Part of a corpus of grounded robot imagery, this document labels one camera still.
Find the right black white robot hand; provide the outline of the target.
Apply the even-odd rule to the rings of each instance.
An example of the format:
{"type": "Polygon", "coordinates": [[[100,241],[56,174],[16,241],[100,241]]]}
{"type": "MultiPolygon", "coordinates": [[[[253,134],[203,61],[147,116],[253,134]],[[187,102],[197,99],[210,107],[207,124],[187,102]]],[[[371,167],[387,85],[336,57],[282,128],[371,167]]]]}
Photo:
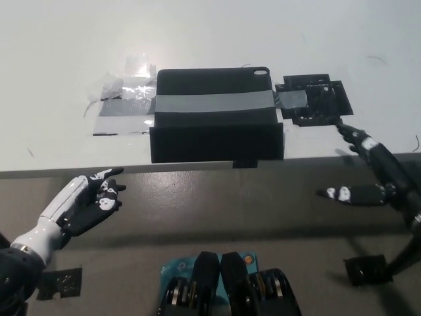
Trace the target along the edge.
{"type": "Polygon", "coordinates": [[[349,149],[366,162],[374,173],[376,184],[330,187],[316,194],[344,205],[379,207],[391,205],[402,214],[407,228],[420,234],[420,186],[397,158],[364,130],[339,121],[337,131],[349,144],[349,149]]]}

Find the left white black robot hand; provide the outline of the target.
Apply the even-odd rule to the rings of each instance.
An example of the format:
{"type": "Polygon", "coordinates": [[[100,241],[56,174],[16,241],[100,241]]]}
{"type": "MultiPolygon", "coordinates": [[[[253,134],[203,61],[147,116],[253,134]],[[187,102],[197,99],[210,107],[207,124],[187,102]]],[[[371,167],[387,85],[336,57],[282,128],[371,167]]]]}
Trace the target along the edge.
{"type": "Polygon", "coordinates": [[[117,184],[113,176],[123,170],[117,167],[73,178],[43,210],[35,227],[12,241],[11,247],[33,255],[47,266],[54,251],[121,208],[118,194],[126,186],[117,184]]]}

